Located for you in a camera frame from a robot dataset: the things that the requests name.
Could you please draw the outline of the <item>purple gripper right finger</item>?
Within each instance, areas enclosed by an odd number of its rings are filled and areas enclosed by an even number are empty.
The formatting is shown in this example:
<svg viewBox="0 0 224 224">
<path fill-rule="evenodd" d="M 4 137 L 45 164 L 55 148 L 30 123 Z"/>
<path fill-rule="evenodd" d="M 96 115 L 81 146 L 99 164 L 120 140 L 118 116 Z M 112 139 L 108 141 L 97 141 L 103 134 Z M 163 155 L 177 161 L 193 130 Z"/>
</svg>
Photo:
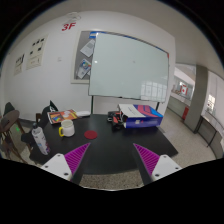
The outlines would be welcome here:
<svg viewBox="0 0 224 224">
<path fill-rule="evenodd" d="M 147 175 L 152 181 L 159 180 L 181 170 L 181 167 L 166 154 L 159 156 L 136 143 L 134 143 L 134 147 L 143 163 Z"/>
</svg>

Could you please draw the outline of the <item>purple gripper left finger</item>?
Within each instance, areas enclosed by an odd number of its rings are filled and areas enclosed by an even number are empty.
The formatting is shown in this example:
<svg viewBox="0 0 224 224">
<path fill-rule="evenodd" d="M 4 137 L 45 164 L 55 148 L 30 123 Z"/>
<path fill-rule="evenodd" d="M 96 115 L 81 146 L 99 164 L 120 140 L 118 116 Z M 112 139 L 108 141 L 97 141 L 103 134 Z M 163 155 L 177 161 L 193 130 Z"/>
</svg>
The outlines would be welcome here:
<svg viewBox="0 0 224 224">
<path fill-rule="evenodd" d="M 90 144 L 86 143 L 73 149 L 65 155 L 58 153 L 47 161 L 42 166 L 42 169 L 70 181 L 77 173 L 89 146 Z"/>
</svg>

